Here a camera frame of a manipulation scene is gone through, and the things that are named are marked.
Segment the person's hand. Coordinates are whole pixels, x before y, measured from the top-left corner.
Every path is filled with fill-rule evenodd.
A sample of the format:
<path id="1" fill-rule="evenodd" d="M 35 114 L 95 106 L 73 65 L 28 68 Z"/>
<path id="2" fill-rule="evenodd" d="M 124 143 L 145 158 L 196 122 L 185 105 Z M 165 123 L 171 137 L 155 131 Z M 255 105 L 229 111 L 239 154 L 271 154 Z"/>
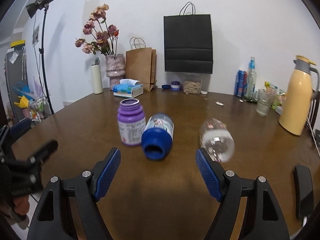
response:
<path id="1" fill-rule="evenodd" d="M 17 214 L 25 216 L 28 213 L 30 209 L 28 195 L 15 198 L 13 202 L 14 202 L 14 211 Z"/>

